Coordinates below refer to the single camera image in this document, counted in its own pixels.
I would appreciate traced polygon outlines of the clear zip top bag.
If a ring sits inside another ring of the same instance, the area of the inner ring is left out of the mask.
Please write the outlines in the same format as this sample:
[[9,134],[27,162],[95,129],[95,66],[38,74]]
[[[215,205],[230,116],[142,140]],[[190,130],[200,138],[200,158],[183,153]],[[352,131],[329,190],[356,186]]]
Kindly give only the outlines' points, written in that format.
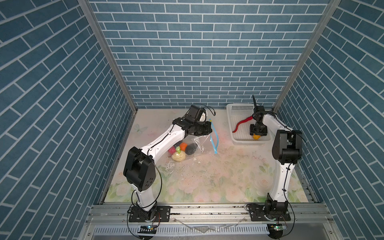
[[216,155],[219,147],[219,135],[211,123],[212,132],[206,136],[187,136],[185,139],[176,143],[168,150],[169,157],[176,161],[197,160],[198,157],[207,157],[208,155]]

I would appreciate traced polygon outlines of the large black food piece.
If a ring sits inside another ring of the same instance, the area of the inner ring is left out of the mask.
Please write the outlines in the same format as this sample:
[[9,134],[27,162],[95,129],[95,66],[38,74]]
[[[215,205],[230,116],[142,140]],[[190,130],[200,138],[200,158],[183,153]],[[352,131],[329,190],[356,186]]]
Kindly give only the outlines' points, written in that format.
[[198,145],[196,143],[192,143],[187,146],[185,153],[191,156],[196,152],[197,149],[198,149]]

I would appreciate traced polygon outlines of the pink round food ball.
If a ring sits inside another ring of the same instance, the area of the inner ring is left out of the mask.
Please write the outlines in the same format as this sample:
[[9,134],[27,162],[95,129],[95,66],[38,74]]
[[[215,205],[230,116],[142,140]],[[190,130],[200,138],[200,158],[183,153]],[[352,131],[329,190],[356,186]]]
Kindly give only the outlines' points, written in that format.
[[172,146],[169,150],[168,150],[169,154],[170,155],[173,155],[174,153],[176,153],[176,147]]

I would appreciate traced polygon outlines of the cream white food ball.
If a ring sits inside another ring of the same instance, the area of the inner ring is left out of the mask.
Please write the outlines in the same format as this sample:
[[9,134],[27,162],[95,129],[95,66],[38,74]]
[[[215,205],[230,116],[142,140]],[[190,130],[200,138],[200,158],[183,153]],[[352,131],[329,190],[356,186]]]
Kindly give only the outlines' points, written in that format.
[[180,151],[173,153],[171,158],[176,162],[182,162],[187,158],[187,155],[184,151]]

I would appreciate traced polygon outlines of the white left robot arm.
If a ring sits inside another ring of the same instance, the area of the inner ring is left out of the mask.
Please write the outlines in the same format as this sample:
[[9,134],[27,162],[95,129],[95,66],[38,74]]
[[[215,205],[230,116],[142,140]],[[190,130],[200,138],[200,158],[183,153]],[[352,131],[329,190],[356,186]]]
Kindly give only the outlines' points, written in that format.
[[213,132],[212,123],[189,122],[184,118],[174,119],[171,126],[157,139],[141,148],[132,147],[128,151],[123,175],[136,191],[138,205],[148,212],[157,203],[152,184],[156,179],[157,161],[177,142],[188,135],[200,137]]

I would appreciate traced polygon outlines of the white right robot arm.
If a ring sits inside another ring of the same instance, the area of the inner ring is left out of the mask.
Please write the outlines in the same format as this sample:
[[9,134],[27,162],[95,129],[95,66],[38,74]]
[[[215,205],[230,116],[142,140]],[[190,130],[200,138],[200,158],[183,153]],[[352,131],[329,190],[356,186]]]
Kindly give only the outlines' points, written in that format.
[[288,210],[288,189],[292,172],[303,154],[302,132],[284,124],[273,111],[255,105],[252,118],[256,121],[250,126],[250,133],[264,137],[275,135],[272,156],[276,161],[273,189],[267,194],[265,213]]

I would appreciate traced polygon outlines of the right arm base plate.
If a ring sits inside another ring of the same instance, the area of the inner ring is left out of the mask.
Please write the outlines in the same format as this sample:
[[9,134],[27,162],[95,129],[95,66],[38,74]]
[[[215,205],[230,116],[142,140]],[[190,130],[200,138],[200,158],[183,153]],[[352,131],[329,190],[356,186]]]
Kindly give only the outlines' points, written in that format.
[[287,203],[278,203],[267,207],[252,203],[246,205],[246,210],[249,212],[252,222],[288,222],[291,220]]

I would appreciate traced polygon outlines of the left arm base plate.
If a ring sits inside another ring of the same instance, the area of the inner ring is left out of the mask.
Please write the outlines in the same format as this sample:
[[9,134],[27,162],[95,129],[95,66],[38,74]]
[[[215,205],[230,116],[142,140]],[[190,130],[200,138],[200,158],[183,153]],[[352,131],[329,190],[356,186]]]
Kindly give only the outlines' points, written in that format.
[[169,222],[171,214],[170,206],[153,206],[149,211],[132,206],[129,210],[128,221],[130,223],[144,222]]

